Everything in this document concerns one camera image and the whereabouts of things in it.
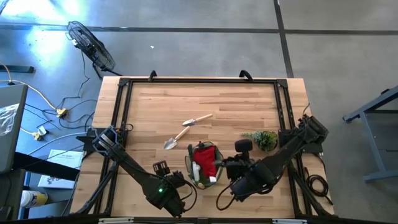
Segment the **green bag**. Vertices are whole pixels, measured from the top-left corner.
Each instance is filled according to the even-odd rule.
[[[188,176],[189,178],[191,178],[192,182],[195,184],[195,186],[199,189],[206,189],[208,187],[211,187],[212,185],[214,185],[216,182],[211,183],[209,178],[207,178],[204,174],[203,171],[200,169],[199,170],[199,181],[195,181],[195,178],[193,176],[193,166],[192,166],[192,162],[193,162],[193,153],[195,152],[195,150],[197,149],[205,149],[208,148],[210,146],[215,146],[215,154],[216,154],[216,161],[221,161],[224,159],[222,153],[220,153],[220,150],[218,150],[218,147],[216,145],[214,145],[212,142],[199,142],[199,144],[197,144],[195,147],[192,147],[192,145],[190,144],[188,146],[188,156],[185,156],[185,166],[187,167],[187,171],[188,171]],[[221,173],[223,171],[223,167],[221,166],[221,164],[217,164],[216,163],[216,178],[217,180],[221,177]]]

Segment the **yellow connector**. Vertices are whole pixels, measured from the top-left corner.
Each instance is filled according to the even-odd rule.
[[[59,118],[62,118],[62,117],[64,117],[65,115],[67,115],[67,109],[66,108],[64,108],[64,109],[57,109],[57,113],[58,113],[58,115],[57,115],[57,117],[59,117]]]
[[[43,140],[43,136],[41,136],[39,133],[32,133],[32,135],[33,135],[33,137],[34,137],[34,139],[35,139],[36,141],[41,141],[41,140]]]

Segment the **plastic bag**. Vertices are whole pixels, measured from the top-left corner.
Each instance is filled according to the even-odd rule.
[[[19,103],[0,108],[0,136],[5,136],[12,130],[18,106]]]

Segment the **standing fan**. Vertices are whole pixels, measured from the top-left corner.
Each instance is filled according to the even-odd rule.
[[[105,49],[104,44],[83,24],[78,21],[71,21],[68,23],[67,29],[74,46],[80,49],[93,62],[93,68],[100,80],[102,80],[102,76],[98,72],[97,66],[101,71],[122,76],[113,71],[115,62],[111,54]]]

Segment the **white cable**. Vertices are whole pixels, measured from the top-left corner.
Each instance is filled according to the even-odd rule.
[[[4,68],[6,69],[6,71],[8,73],[8,77],[10,79],[9,82],[12,82],[11,73],[10,73],[10,70],[8,70],[7,65],[5,65],[2,61],[0,61],[0,63],[4,66]]]
[[[18,81],[18,80],[13,80],[13,81],[14,81],[14,82],[19,82],[19,83],[21,83],[21,84],[27,85],[29,88],[31,88],[31,89],[34,90],[36,93],[38,93],[38,94],[47,102],[47,104],[50,105],[51,108],[53,108],[54,110],[57,110],[57,109],[55,109],[55,107],[48,101],[48,99],[46,99],[46,97],[44,97],[44,95],[43,95],[39,90],[36,90],[35,88],[31,87],[30,85],[28,85],[28,84],[26,84],[26,83],[24,83],[24,82],[21,82],[21,81]]]
[[[46,145],[50,144],[51,142],[54,142],[54,141],[57,141],[59,139],[63,139],[63,138],[69,137],[69,136],[76,136],[76,135],[79,135],[79,134],[86,134],[86,133],[73,133],[73,134],[67,134],[66,136],[58,137],[56,139],[53,139],[53,140],[45,143],[44,145],[42,145],[40,147],[38,147],[37,149],[33,150],[32,152],[28,153],[27,155],[32,155],[33,153],[37,152],[39,149],[42,149],[43,147],[45,147]]]
[[[26,131],[26,130],[23,129],[23,128],[21,128],[21,131],[23,131],[23,132],[25,132],[25,133],[27,133],[27,134],[33,134],[32,132],[28,132],[28,131]]]

